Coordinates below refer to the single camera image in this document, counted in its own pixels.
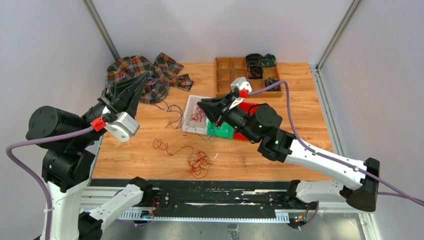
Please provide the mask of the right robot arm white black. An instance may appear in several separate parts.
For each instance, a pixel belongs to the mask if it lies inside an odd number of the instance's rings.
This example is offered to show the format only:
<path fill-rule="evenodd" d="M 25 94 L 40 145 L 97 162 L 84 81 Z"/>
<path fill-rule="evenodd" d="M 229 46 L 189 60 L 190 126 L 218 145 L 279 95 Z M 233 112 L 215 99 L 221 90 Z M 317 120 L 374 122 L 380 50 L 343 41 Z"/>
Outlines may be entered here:
<path fill-rule="evenodd" d="M 232 93 L 224 97 L 203 98 L 197 106 L 207 119 L 220 126 L 226 123 L 253 144 L 266 159 L 303 166 L 331 179 L 292 180 L 285 195 L 294 209 L 311 202 L 345 202 L 350 207 L 374 212 L 377 206 L 380 162 L 346 158 L 316 147 L 280 128 L 282 117 L 267 103 L 255 104 L 248 111 L 239 107 Z"/>

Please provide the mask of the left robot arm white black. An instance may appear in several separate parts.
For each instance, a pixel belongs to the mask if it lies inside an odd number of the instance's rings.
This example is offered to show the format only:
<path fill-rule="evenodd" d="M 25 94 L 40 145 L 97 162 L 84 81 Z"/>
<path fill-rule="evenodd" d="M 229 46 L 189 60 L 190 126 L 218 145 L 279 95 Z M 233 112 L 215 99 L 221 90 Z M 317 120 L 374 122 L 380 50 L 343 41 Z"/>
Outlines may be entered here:
<path fill-rule="evenodd" d="M 135 177 L 110 200 L 90 211 L 81 211 L 81 198 L 91 177 L 96 155 L 88 146 L 110 133 L 121 142 L 139 129 L 135 117 L 146 73 L 109 84 L 96 105 L 82 116 L 52 106 L 38 108 L 30 117 L 26 139 L 46 149 L 42 182 L 49 192 L 43 240 L 98 240 L 123 212 L 153 201 L 153 186 Z"/>

